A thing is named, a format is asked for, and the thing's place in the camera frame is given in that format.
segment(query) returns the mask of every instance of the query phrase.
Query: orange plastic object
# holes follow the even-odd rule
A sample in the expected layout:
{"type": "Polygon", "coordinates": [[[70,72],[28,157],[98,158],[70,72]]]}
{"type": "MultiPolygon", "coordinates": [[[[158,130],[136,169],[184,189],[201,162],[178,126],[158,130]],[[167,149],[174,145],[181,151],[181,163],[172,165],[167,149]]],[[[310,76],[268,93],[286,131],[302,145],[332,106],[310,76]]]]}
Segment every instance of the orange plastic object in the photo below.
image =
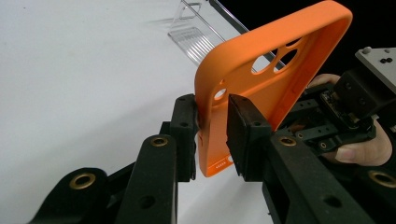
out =
{"type": "Polygon", "coordinates": [[[199,163],[205,176],[233,164],[226,145],[228,94],[249,98],[275,131],[351,21],[347,8],[322,1],[209,51],[195,76],[199,163]],[[258,58],[274,49],[276,56],[266,67],[252,70],[258,58]],[[276,64],[287,54],[293,55],[292,60],[276,70],[276,64]]]}

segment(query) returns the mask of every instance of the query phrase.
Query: phone case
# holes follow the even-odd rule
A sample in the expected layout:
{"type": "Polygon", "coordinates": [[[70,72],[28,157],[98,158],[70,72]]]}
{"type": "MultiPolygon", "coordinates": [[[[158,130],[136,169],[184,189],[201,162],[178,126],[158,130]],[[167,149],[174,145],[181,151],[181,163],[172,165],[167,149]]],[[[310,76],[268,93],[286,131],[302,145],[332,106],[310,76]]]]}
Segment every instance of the phone case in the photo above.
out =
{"type": "Polygon", "coordinates": [[[276,131],[351,21],[350,10],[326,0],[209,51],[195,75],[199,164],[205,176],[233,164],[226,145],[228,95],[249,98],[276,131]],[[262,55],[272,51],[275,58],[255,69],[262,55]],[[276,69],[279,62],[286,64],[276,69]]]}

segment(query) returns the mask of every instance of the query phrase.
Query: white table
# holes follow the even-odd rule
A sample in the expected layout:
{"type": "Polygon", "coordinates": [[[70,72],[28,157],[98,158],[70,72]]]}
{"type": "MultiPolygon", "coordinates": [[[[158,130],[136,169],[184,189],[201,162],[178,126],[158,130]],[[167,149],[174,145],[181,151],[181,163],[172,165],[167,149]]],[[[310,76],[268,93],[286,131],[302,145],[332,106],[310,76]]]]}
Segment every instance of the white table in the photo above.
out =
{"type": "MultiPolygon", "coordinates": [[[[68,173],[108,175],[193,93],[167,31],[177,0],[0,3],[0,223],[26,223],[68,173]]],[[[213,9],[212,16],[222,17],[213,9]]],[[[272,223],[261,183],[233,167],[180,183],[178,223],[272,223]]]]}

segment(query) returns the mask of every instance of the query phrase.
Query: human hand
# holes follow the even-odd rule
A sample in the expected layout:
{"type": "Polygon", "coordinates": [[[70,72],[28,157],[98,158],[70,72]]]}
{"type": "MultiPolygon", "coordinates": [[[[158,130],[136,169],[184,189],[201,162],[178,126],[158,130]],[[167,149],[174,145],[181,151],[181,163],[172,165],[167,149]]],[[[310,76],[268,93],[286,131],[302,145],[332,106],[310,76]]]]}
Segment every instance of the human hand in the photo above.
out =
{"type": "MultiPolygon", "coordinates": [[[[321,74],[309,83],[308,88],[320,84],[335,84],[340,79],[333,74],[321,74]]],[[[392,154],[392,144],[381,125],[374,120],[376,137],[372,140],[340,146],[336,151],[323,154],[332,162],[357,163],[363,166],[378,166],[387,162],[392,154]]]]}

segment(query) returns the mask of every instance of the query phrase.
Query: orange phone case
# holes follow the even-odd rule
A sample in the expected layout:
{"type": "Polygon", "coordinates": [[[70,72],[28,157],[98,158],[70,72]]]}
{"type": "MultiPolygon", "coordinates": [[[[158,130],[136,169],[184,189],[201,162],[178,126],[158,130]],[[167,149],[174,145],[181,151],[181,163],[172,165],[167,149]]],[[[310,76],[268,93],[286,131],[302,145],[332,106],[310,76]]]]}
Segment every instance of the orange phone case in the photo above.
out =
{"type": "Polygon", "coordinates": [[[325,0],[209,51],[195,75],[199,163],[205,176],[233,164],[226,145],[228,94],[249,98],[276,131],[351,21],[347,8],[325,0]],[[256,60],[272,50],[275,58],[262,70],[252,70],[256,60]],[[287,54],[293,58],[276,70],[287,54]]]}

